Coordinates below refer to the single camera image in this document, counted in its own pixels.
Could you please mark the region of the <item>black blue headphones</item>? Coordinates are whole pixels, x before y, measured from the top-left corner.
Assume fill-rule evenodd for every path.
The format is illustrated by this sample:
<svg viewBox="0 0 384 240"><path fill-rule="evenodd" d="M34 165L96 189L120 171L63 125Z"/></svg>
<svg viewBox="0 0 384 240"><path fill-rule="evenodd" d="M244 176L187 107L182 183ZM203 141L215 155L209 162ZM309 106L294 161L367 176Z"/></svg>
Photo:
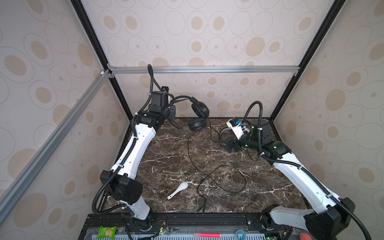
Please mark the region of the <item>black blue headphones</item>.
<svg viewBox="0 0 384 240"><path fill-rule="evenodd" d="M211 180L219 189L221 189L222 191L226 192L226 193L229 193L229 194L232 194L232 195L236 195L236 194L239 194L241 193L245 187L247 186L247 179L246 179L246 176L239 170L237 169L236 167L234 166L231 166L231 165L220 165L220 166L217 166L215 169L211 170L211 172L207 173L205 171L203 171L201 168L199 168L195 162L193 161L191 155L190 155L190 138L193 137L196 133L204 130L205 128L209 128L210 129L210 137L212 137L212 124L210 122L210 119L209 119L209 114L210 114L210 111L208 109L208 107L201 101L198 101L197 99L193 98L193 97L189 97L189 96L177 96L177 97L173 97L172 100L166 105L166 108L167 109L170 109L170 108L173 108L175 106L176 103L181 103L183 101L186 101L186 100L189 100L192 102L192 107L193 107L193 111L194 113L197 115L196 118L190 120L188 123L187 123L187 126L186 127L181 127L180 125L178 125L176 123L175 120L172 120L170 119L169 122L171 123L172 126L174 126L175 128L179 129L179 130L184 130L184 131L192 131L193 133L188 137L187 139L187 155L188 155L188 158L192 164L192 166L197 170L198 173L202 173L204 176L202 177L201 181L199 182L198 186L197 186L197 193L198 195L203 198L204 200L204 203L201 207L199 207L195 213L198 213L198 212L201 212L202 215L205 214L205 211L206 211L206 207L207 207L207 197L205 197L201 192L200 192L200 186L206 181L206 180ZM240 190L234 192L234 191L230 191L228 189L225 189L222 185L220 185L213 177L212 177L212 174L214 174L217 170L219 169L222 169L222 168L229 168L229 169L233 169L235 170L244 180L244 185L240 188Z"/></svg>

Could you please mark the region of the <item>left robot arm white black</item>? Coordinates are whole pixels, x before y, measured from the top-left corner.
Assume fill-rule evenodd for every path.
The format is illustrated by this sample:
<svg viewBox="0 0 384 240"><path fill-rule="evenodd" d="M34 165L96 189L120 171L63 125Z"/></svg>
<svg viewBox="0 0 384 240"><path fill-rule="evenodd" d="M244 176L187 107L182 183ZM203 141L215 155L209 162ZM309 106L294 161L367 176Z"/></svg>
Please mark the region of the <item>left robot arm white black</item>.
<svg viewBox="0 0 384 240"><path fill-rule="evenodd" d="M153 211L146 204L142 192L143 185L135 180L142 157L159 128L166 120L176 115L174 106L170 106L169 88L153 90L157 83L152 65L148 65L150 75L150 95L145 105L135 113L131 120L132 136L118 161L110 171L103 171L100 179L103 183L92 202L94 214L107 214L117 209L127 209L137 220L142 230L152 227ZM102 193L109 194L119 202L107 210L99 210L97 202Z"/></svg>

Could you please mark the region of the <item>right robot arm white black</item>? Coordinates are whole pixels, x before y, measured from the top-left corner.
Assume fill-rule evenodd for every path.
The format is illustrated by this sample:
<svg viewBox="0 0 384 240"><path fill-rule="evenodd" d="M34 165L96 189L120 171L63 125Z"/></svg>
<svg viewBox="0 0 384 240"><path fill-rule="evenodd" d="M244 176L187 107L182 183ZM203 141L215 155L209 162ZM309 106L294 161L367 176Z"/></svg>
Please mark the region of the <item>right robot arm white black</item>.
<svg viewBox="0 0 384 240"><path fill-rule="evenodd" d="M356 205L349 198L339 195L318 180L293 154L292 150L281 141L273 141L269 136L270 127L261 118L257 122L248 121L252 108L263 105L253 102L243 118L227 121L227 130L235 138L220 143L228 152L242 148L255 150L259 156L283 173L308 201L310 209L300 210L271 205L262 212L261 220L265 229L277 225L290 226L309 232L317 240L333 240L354 221L363 232L365 239L372 237L364 224L354 214Z"/></svg>

